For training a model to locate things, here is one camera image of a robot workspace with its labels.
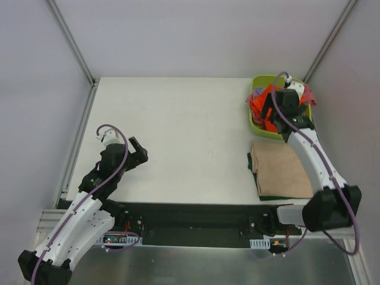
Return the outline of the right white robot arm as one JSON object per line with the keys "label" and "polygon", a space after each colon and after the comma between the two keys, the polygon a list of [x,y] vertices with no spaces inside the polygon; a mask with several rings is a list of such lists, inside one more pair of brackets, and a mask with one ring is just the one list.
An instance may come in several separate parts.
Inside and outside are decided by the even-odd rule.
{"label": "right white robot arm", "polygon": [[300,224],[311,232],[356,228],[362,192],[358,186],[348,185],[336,171],[319,143],[314,124],[302,114],[304,109],[296,90],[290,88],[269,92],[262,108],[261,116],[269,117],[296,153],[313,191],[303,207],[279,206],[277,214],[267,219],[267,227],[277,235],[289,224]]}

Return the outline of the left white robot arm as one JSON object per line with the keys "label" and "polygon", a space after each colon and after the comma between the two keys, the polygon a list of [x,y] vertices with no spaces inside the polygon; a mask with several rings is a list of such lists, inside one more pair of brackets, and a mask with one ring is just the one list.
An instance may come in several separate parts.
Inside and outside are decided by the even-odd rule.
{"label": "left white robot arm", "polygon": [[141,241],[138,233],[129,230],[125,207],[109,196],[125,172],[147,162],[148,152],[135,137],[129,139],[134,152],[118,137],[104,135],[101,141],[100,161],[83,177],[60,221],[35,250],[24,250],[18,257],[22,275],[31,284],[68,284],[75,266],[93,245],[110,252],[116,238],[125,248]]}

